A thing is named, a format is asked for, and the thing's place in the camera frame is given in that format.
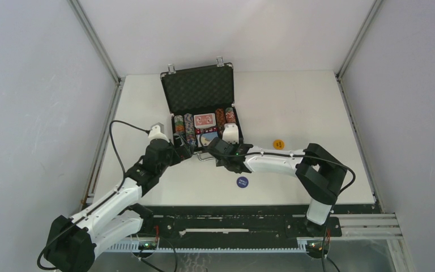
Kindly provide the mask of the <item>blue white card box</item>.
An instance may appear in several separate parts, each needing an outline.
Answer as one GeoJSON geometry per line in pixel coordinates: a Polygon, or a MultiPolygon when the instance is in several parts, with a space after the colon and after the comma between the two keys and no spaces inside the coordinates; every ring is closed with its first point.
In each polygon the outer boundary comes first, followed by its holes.
{"type": "Polygon", "coordinates": [[[207,147],[215,138],[218,138],[218,132],[212,131],[197,135],[198,147],[207,147]]]}

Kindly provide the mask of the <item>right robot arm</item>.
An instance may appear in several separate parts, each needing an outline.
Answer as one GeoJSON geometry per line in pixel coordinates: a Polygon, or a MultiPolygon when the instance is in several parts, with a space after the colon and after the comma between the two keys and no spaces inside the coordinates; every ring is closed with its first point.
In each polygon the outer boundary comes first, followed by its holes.
{"type": "Polygon", "coordinates": [[[356,180],[354,170],[316,143],[303,150],[272,151],[215,138],[205,149],[218,166],[230,172],[276,173],[297,178],[311,197],[304,223],[307,233],[313,236],[326,230],[339,195],[356,180]]]}

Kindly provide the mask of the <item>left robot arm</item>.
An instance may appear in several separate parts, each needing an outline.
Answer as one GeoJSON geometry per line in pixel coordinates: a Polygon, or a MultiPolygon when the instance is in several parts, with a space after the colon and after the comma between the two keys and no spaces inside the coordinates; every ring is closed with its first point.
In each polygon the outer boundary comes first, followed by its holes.
{"type": "Polygon", "coordinates": [[[194,145],[175,146],[162,138],[150,139],[145,154],[124,171],[122,180],[96,203],[51,224],[46,245],[37,257],[41,270],[88,271],[103,251],[124,237],[148,236],[152,218],[129,210],[157,183],[165,170],[190,157],[194,145]]]}

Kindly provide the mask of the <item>black aluminium poker case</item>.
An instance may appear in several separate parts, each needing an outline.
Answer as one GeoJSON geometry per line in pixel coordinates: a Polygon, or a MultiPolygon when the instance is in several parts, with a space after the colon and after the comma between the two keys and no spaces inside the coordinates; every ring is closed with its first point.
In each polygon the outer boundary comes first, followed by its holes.
{"type": "MultiPolygon", "coordinates": [[[[172,115],[173,144],[178,146],[179,140],[186,140],[186,135],[179,135],[174,130],[174,116],[190,113],[214,113],[218,108],[234,108],[239,128],[238,144],[243,143],[240,123],[234,107],[234,76],[233,65],[225,63],[221,57],[215,65],[175,70],[170,65],[167,72],[160,75],[169,111],[172,115]]],[[[218,128],[218,135],[222,139],[223,131],[218,128]]],[[[206,147],[194,147],[194,153],[205,152],[206,147]]]]}

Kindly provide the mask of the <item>blue small blind button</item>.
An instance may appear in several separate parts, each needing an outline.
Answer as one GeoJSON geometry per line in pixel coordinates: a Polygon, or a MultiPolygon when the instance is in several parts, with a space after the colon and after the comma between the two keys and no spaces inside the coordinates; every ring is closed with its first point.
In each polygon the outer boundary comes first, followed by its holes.
{"type": "Polygon", "coordinates": [[[239,178],[237,178],[236,180],[236,184],[239,188],[246,188],[249,186],[249,179],[245,176],[241,176],[239,178]]]}

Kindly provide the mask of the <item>orange big blind button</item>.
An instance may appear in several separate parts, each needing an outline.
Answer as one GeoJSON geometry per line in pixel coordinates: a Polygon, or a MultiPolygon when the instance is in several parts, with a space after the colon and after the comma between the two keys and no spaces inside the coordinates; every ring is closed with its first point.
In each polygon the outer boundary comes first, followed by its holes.
{"type": "Polygon", "coordinates": [[[276,139],[273,141],[273,147],[276,150],[283,150],[285,148],[285,143],[281,139],[276,139]]]}

